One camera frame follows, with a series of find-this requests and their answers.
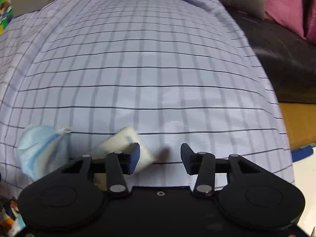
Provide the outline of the lilac checkered tablecloth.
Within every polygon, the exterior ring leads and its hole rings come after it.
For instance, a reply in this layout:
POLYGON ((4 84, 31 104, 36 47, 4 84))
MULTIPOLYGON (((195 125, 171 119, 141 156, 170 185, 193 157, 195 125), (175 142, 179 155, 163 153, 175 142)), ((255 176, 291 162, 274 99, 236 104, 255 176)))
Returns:
POLYGON ((129 179, 193 186, 180 147, 236 153, 294 183, 285 125, 261 62, 219 0, 56 0, 1 35, 1 195, 31 183, 27 126, 70 127, 73 157, 133 127, 168 156, 129 179))

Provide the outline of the light blue face mask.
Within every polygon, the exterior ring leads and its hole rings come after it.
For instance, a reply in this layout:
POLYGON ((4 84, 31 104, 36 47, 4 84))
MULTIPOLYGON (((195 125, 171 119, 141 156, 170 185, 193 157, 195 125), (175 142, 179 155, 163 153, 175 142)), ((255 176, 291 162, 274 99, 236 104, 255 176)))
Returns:
POLYGON ((17 159, 23 174, 33 181, 54 172, 70 160, 68 127, 31 125, 25 128, 17 146, 17 159))

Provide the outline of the colourful cartoon puzzle box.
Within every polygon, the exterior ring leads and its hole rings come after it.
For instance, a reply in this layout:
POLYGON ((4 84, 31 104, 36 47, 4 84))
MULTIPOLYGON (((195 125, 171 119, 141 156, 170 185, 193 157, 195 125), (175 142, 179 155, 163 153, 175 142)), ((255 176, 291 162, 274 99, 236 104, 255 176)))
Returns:
POLYGON ((12 5, 8 0, 0 0, 0 34, 13 19, 12 5))

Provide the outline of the black leather sofa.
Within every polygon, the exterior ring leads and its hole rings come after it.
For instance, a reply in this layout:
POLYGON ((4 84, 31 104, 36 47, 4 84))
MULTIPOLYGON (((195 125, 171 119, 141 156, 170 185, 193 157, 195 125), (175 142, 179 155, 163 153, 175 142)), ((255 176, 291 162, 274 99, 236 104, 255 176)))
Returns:
MULTIPOLYGON (((302 0, 304 20, 311 3, 312 0, 302 0)), ((277 23, 247 16, 230 7, 226 9, 245 33, 278 101, 315 104, 315 45, 277 23)))

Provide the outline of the white tissue packet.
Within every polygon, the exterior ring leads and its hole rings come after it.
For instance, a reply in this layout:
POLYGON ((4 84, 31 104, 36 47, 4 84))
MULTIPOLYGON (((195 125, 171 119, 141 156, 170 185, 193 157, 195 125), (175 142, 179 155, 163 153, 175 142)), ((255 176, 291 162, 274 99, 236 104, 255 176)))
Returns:
POLYGON ((92 159, 103 159, 108 153, 122 151, 128 153, 131 145, 138 143, 140 146, 140 158, 131 176, 126 176, 126 182, 129 189, 138 184, 138 177, 142 170, 157 161, 157 157, 141 141, 132 126, 121 129, 118 133, 103 141, 91 151, 92 159))

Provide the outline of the blue object at floor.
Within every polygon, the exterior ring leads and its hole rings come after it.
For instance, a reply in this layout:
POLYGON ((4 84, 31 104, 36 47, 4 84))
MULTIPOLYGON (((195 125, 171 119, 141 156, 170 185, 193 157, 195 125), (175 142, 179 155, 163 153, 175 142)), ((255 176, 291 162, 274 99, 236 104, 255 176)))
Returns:
POLYGON ((301 161, 301 160, 313 155, 313 152, 314 152, 313 146, 311 146, 311 145, 293 150, 291 152, 292 161, 294 163, 301 161))

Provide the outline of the pink cushion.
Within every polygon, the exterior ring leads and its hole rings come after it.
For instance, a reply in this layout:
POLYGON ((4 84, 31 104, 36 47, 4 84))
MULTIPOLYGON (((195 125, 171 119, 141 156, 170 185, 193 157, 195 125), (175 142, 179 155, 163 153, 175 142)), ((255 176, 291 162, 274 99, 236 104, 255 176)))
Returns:
POLYGON ((304 38, 303 0, 266 0, 266 18, 304 38))
POLYGON ((312 44, 316 44, 316 0, 312 4, 308 13, 306 39, 312 44))

